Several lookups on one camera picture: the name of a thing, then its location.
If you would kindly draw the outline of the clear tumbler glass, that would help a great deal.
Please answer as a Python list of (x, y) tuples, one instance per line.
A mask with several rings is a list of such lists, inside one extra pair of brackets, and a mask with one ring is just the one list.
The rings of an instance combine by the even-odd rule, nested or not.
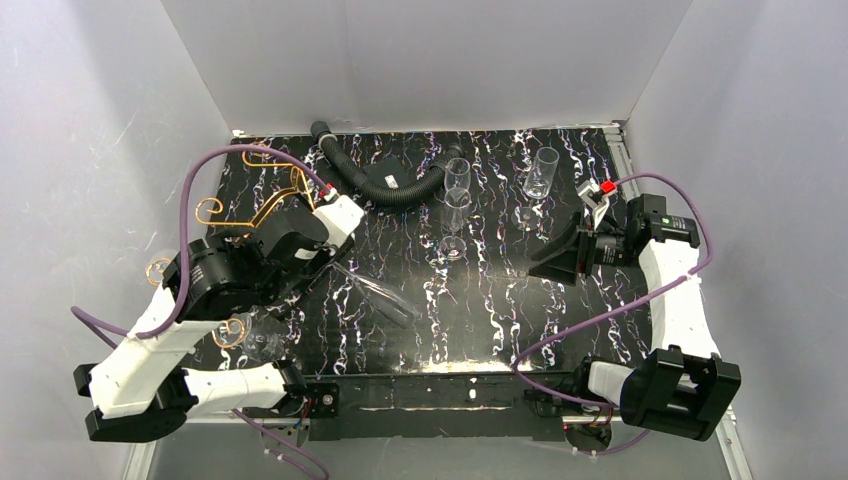
[(559, 160), (559, 152), (552, 147), (541, 147), (537, 151), (522, 187), (527, 200), (514, 212), (515, 224), (520, 230), (529, 231), (539, 227), (541, 206), (551, 190)]

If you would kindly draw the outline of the tall clear flute front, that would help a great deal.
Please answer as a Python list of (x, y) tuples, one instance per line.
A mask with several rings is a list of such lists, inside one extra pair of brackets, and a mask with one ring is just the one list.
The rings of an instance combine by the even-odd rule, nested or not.
[(438, 248), (446, 260), (454, 261), (465, 256), (466, 243), (460, 233), (466, 224), (471, 206), (472, 198), (467, 189), (454, 187), (445, 192), (441, 210), (441, 224), (445, 233)]

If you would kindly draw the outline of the tall clear flute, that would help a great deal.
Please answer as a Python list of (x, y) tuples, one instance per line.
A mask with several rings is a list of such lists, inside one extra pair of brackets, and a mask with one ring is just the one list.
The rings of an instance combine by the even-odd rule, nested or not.
[(441, 224), (445, 233), (438, 248), (446, 260), (454, 261), (465, 256), (466, 243), (460, 233), (466, 224), (471, 206), (472, 198), (467, 189), (454, 187), (445, 192), (441, 210)]
[(461, 157), (452, 158), (445, 166), (444, 190), (469, 190), (471, 182), (471, 165)]

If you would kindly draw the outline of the clear stemmed wine glass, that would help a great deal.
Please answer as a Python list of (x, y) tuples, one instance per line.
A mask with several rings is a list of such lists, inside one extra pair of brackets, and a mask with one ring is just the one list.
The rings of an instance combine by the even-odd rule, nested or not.
[(234, 317), (243, 327), (236, 346), (253, 362), (264, 364), (285, 357), (282, 327), (266, 311), (251, 311)]

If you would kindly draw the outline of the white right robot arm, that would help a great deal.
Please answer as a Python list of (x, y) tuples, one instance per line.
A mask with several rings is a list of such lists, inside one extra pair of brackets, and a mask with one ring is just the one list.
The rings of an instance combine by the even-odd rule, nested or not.
[(707, 325), (696, 269), (700, 237), (694, 220), (650, 209), (625, 226), (598, 230), (574, 214), (531, 256), (532, 277), (573, 285), (597, 265), (639, 268), (648, 293), (651, 352), (637, 368), (587, 357), (569, 384), (531, 388), (553, 400), (617, 410), (631, 426), (697, 441), (714, 432), (741, 386), (738, 365), (721, 358)]

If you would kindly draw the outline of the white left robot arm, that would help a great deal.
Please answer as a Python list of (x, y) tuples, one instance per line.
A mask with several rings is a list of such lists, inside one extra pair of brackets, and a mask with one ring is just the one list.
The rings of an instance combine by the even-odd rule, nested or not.
[(85, 419), (89, 438), (147, 443), (190, 418), (232, 409), (334, 417), (338, 388), (305, 380), (290, 360), (202, 371), (183, 359), (234, 316), (312, 283), (352, 246), (363, 216), (343, 195), (259, 228), (231, 227), (189, 243), (110, 355), (74, 370), (78, 393), (93, 404)]

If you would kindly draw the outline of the tall clear flute rear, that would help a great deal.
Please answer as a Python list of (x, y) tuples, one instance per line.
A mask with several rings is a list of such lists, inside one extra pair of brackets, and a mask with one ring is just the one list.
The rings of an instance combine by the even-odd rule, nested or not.
[(452, 158), (445, 166), (444, 190), (469, 190), (471, 182), (471, 165), (461, 157)]

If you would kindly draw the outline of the black box with label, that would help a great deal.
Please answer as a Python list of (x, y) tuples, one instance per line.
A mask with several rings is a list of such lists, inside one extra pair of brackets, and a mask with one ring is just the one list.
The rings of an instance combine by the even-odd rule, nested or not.
[(406, 187), (412, 182), (401, 161), (394, 156), (365, 165), (363, 171), (378, 186), (392, 190)]

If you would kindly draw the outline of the black front mounting rail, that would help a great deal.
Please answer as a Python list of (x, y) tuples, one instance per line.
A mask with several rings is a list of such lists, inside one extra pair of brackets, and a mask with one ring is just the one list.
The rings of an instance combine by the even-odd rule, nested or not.
[(315, 441), (383, 438), (529, 437), (561, 441), (567, 423), (602, 415), (537, 392), (506, 373), (346, 375), (319, 380), (333, 398), (309, 416)]

